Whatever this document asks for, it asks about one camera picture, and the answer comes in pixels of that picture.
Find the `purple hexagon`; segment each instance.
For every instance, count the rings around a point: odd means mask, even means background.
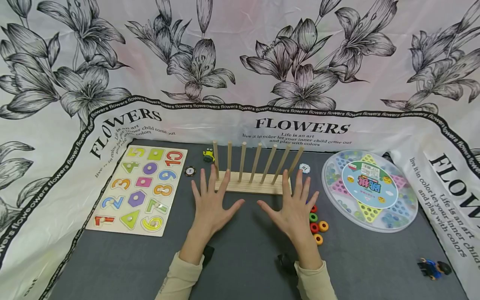
[[[130,204],[131,207],[142,205],[146,197],[147,197],[147,194],[145,194],[144,191],[133,192],[130,194],[130,197],[128,198],[128,204]]]

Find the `gray table surface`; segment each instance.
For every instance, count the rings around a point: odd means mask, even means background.
[[[195,206],[189,181],[199,182],[200,168],[206,168],[209,174],[209,164],[202,160],[202,151],[209,145],[148,140],[132,144],[188,149],[185,166],[197,169],[193,177],[180,177],[164,236],[85,230],[50,300],[153,300],[160,289],[173,255],[192,224]],[[281,153],[277,150],[272,166],[278,165]],[[255,149],[247,149],[245,172],[251,171],[254,155]],[[268,155],[269,151],[262,151],[257,172],[263,171]],[[422,211],[405,230],[383,234],[355,225],[334,208],[321,180],[322,166],[329,156],[303,153],[299,164],[310,165],[311,194],[320,191],[319,219],[330,225],[319,251],[327,261],[338,299],[467,299],[455,274],[430,281],[417,267],[419,257],[448,262]],[[219,157],[220,170],[225,170],[226,147],[219,147]],[[233,157],[240,157],[240,148],[233,148]],[[285,166],[293,157],[288,156]],[[233,159],[232,170],[238,171],[239,166],[240,159]],[[295,249],[256,204],[262,199],[279,210],[281,197],[228,192],[224,207],[239,198],[246,203],[210,240],[214,256],[202,271],[190,299],[299,299],[296,279],[285,275],[276,262],[280,253],[296,257]]]

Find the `hand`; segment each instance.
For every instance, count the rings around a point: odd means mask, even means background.
[[[293,196],[290,195],[288,180],[288,172],[284,170],[282,175],[283,206],[279,212],[274,211],[264,201],[257,201],[257,204],[292,241],[299,254],[300,266],[316,270],[322,266],[322,259],[310,231],[309,214],[317,201],[319,192],[316,191],[310,201],[305,204],[310,189],[310,177],[307,177],[303,186],[302,170],[298,170]]]
[[[192,191],[195,197],[195,219],[179,254],[180,259],[191,264],[198,265],[200,263],[202,253],[210,238],[232,219],[245,202],[245,200],[240,199],[230,209],[223,209],[223,196],[230,182],[230,170],[225,172],[217,193],[215,193],[215,181],[215,165],[211,167],[208,187],[204,169],[200,170],[200,192],[198,192],[195,181],[192,180]]]

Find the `beige sleeve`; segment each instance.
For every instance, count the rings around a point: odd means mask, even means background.
[[[181,260],[179,252],[175,253],[155,300],[188,300],[192,287],[202,272],[203,262],[203,255],[200,264],[194,265]]]
[[[302,300],[337,300],[325,261],[318,270],[302,269],[299,262],[295,262],[295,269],[299,277],[297,287]]]

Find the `fabric backdrop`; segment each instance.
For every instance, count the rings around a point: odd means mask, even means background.
[[[480,0],[0,0],[2,299],[48,297],[133,138],[390,151],[480,299],[479,16]]]

